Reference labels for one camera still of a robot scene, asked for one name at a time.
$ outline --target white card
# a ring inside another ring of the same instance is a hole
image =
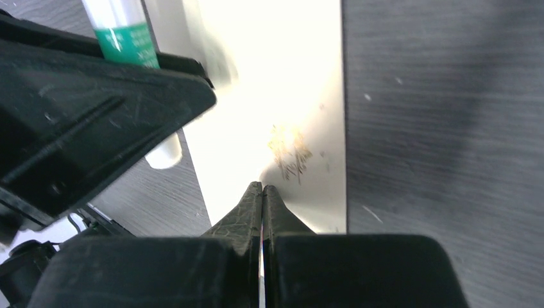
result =
[[[260,180],[314,231],[346,232],[340,1],[185,2],[217,86],[183,129],[212,225]]]

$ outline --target gray wood grain surface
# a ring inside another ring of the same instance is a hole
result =
[[[544,307],[542,2],[346,0],[343,18],[349,232],[429,235],[472,307]]]
[[[94,37],[81,0],[1,0],[16,18]],[[142,159],[91,202],[138,236],[201,235],[211,227],[191,154],[178,132],[183,159],[168,170],[151,169]]]

